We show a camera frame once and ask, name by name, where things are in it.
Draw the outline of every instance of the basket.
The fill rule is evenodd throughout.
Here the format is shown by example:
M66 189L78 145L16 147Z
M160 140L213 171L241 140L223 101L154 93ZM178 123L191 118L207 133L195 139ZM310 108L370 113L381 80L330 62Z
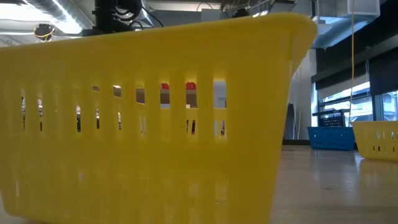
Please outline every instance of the basket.
M275 14L1 49L6 211L49 223L267 222L290 78L316 34L305 16ZM227 108L213 107L215 80Z
M353 122L360 155L398 161L398 121Z
M307 127L311 148L354 150L355 138L352 128Z

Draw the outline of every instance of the blue plastic basket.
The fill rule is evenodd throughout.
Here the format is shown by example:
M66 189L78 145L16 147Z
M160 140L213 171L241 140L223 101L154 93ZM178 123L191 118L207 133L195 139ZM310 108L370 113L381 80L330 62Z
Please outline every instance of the blue plastic basket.
M354 150L353 128L308 127L311 148L332 150Z

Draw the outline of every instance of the plastic basket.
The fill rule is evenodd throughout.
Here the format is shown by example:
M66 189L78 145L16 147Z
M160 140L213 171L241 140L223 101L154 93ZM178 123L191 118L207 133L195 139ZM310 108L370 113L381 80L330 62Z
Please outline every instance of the plastic basket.
M316 34L276 14L1 49L5 209L50 223L265 223L290 77ZM227 108L213 108L215 80Z
M308 127L308 136L313 149L354 150L352 128Z
M353 122L360 155L398 161L398 121Z

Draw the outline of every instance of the ceiling pipe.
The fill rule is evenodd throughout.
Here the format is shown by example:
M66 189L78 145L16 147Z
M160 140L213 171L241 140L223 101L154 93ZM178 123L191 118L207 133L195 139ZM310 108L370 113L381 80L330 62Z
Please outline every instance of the ceiling pipe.
M23 0L49 17L50 22L66 34L78 34L93 23L72 0Z

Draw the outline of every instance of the wooden floor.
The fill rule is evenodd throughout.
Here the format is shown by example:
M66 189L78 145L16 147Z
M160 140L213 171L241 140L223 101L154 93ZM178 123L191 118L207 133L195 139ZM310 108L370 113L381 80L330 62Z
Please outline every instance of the wooden floor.
M0 205L0 223L35 222L10 217ZM285 146L270 223L396 224L398 162Z

